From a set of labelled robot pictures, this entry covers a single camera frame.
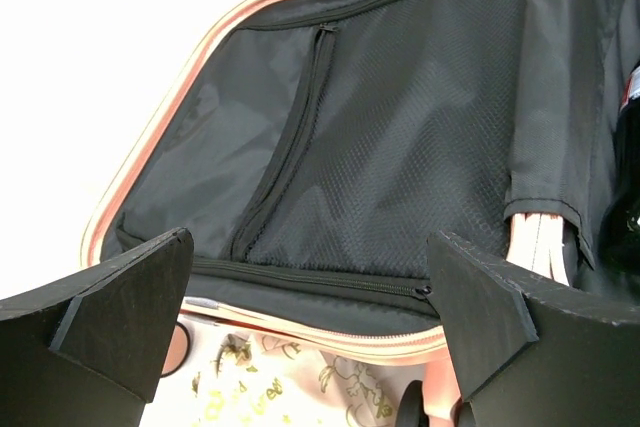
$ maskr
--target white background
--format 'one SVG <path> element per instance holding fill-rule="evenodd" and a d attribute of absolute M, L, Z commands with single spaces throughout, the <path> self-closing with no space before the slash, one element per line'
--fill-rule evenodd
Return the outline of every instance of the white background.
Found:
<path fill-rule="evenodd" d="M 0 0 L 0 298 L 77 269 L 110 180 L 241 1 Z"/>

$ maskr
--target black object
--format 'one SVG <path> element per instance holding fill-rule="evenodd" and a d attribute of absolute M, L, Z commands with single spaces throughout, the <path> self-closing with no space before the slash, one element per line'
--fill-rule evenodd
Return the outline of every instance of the black object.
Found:
<path fill-rule="evenodd" d="M 153 400 L 193 257 L 174 230 L 0 301 L 0 424 L 137 426 Z"/>
<path fill-rule="evenodd" d="M 422 427 L 429 425 L 429 419 L 424 413 L 422 398 L 422 382 L 414 380 L 404 391 L 398 412 L 396 427 Z"/>
<path fill-rule="evenodd" d="M 615 133 L 616 199 L 601 229 L 602 260 L 640 273 L 640 62 L 632 72 Z"/>
<path fill-rule="evenodd" d="M 454 234 L 432 236 L 428 255 L 431 300 L 478 427 L 640 425 L 640 308 L 565 287 Z M 458 295 L 447 296 L 454 283 Z M 520 316 L 503 314 L 506 299 Z"/>

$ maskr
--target zippered pocket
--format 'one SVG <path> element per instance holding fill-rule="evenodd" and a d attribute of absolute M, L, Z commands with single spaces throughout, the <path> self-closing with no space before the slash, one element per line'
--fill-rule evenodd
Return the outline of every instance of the zippered pocket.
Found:
<path fill-rule="evenodd" d="M 340 13 L 313 128 L 297 124 L 310 138 L 295 162 L 273 156 L 281 175 L 227 259 L 425 279 L 437 230 L 506 254 L 522 0 L 369 7 Z"/>
<path fill-rule="evenodd" d="M 248 265 L 203 258 L 194 259 L 192 272 L 285 291 L 376 303 L 434 318 L 438 316 L 428 300 L 431 287 L 426 280 L 297 271 L 283 267 Z"/>
<path fill-rule="evenodd" d="M 304 156 L 313 135 L 320 95 L 331 67 L 337 32 L 334 24 L 321 24 L 317 27 L 281 141 L 247 206 L 244 220 L 226 249 L 227 257 L 232 260 L 246 259 L 248 250 L 282 198 Z"/>

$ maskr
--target zipper pull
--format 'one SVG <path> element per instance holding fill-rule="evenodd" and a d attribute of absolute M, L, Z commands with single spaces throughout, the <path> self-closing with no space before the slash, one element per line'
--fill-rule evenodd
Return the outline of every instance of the zipper pull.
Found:
<path fill-rule="evenodd" d="M 423 285 L 422 287 L 416 287 L 413 289 L 413 297 L 418 300 L 425 300 L 429 302 L 429 295 L 431 295 L 431 287 L 428 285 Z"/>
<path fill-rule="evenodd" d="M 320 30 L 324 30 L 325 32 L 337 32 L 338 26 L 336 24 L 320 24 L 318 27 Z"/>

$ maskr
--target suitcase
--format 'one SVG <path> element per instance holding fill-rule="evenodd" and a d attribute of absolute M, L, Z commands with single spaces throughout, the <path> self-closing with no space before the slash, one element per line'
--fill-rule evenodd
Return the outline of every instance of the suitcase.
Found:
<path fill-rule="evenodd" d="M 638 57 L 640 0 L 247 0 L 117 174 L 83 265 L 188 228 L 185 311 L 424 364 L 399 426 L 640 425 L 640 282 L 598 259 Z M 571 288 L 503 260 L 543 244 L 531 262 Z"/>

